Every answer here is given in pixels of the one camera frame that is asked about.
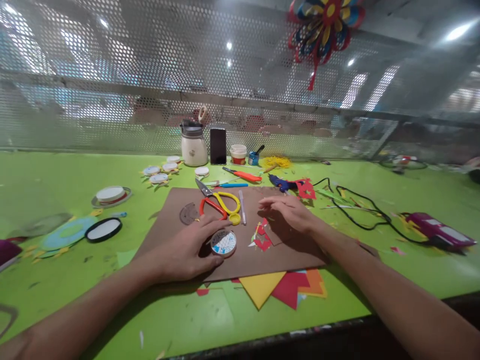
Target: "scissor blade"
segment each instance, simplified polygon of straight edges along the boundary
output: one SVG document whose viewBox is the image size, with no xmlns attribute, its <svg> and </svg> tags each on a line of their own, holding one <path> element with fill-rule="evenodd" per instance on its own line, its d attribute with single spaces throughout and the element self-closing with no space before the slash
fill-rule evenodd
<svg viewBox="0 0 480 360">
<path fill-rule="evenodd" d="M 197 178 L 195 179 L 195 181 L 196 181 L 196 184 L 198 185 L 198 188 L 203 193 L 203 196 L 209 197 L 209 196 L 212 196 L 214 194 L 207 186 L 205 186 L 205 184 L 203 182 L 201 182 Z"/>
</svg>

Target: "glue gun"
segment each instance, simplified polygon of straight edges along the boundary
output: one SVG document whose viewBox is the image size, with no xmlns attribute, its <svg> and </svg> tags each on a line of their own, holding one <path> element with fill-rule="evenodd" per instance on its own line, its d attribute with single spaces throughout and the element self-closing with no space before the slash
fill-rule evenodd
<svg viewBox="0 0 480 360">
<path fill-rule="evenodd" d="M 282 193 L 286 193 L 288 190 L 297 190 L 297 184 L 293 181 L 287 181 L 287 180 L 282 180 L 278 176 L 268 174 L 268 178 L 270 179 L 270 182 L 273 184 L 273 186 L 280 188 L 280 191 Z"/>
</svg>

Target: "hand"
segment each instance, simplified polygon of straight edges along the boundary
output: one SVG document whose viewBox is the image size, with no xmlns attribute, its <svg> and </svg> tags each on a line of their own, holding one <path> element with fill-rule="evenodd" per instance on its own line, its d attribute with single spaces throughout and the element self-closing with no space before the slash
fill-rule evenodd
<svg viewBox="0 0 480 360">
<path fill-rule="evenodd" d="M 210 254 L 199 257 L 205 240 L 232 223 L 202 215 L 168 241 L 161 243 L 133 263 L 142 267 L 150 284 L 189 280 L 221 263 L 224 258 Z"/>
<path fill-rule="evenodd" d="M 302 234 L 310 234 L 314 224 L 321 221 L 313 215 L 296 196 L 271 196 L 258 202 L 259 208 L 268 211 L 278 211 L 286 222 Z"/>
</svg>

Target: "paper flower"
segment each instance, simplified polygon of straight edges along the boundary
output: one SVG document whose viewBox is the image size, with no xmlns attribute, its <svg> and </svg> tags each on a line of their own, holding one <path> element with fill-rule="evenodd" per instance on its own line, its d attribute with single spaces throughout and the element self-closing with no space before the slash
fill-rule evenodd
<svg viewBox="0 0 480 360">
<path fill-rule="evenodd" d="M 314 89 L 317 67 L 326 64 L 333 51 L 345 50 L 351 40 L 350 28 L 357 28 L 365 17 L 362 0 L 306 0 L 296 13 L 295 0 L 290 5 L 289 20 L 300 24 L 288 38 L 295 49 L 295 61 L 312 56 L 313 75 L 309 91 Z"/>
</svg>

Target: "orange utility knife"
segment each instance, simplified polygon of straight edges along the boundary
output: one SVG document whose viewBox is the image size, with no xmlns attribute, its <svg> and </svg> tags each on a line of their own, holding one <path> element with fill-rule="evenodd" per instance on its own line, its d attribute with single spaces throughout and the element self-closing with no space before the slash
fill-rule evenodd
<svg viewBox="0 0 480 360">
<path fill-rule="evenodd" d="M 232 170 L 232 169 L 229 169 L 227 167 L 222 167 L 223 170 L 225 171 L 228 171 L 229 173 L 232 173 L 233 175 L 235 176 L 238 176 L 242 179 L 245 179 L 247 181 L 250 181 L 250 182 L 258 182 L 258 181 L 262 181 L 262 178 L 260 176 L 255 176 L 255 175 L 252 175 L 252 174 L 249 174 L 248 172 L 243 172 L 243 171 L 235 171 L 235 170 Z"/>
</svg>

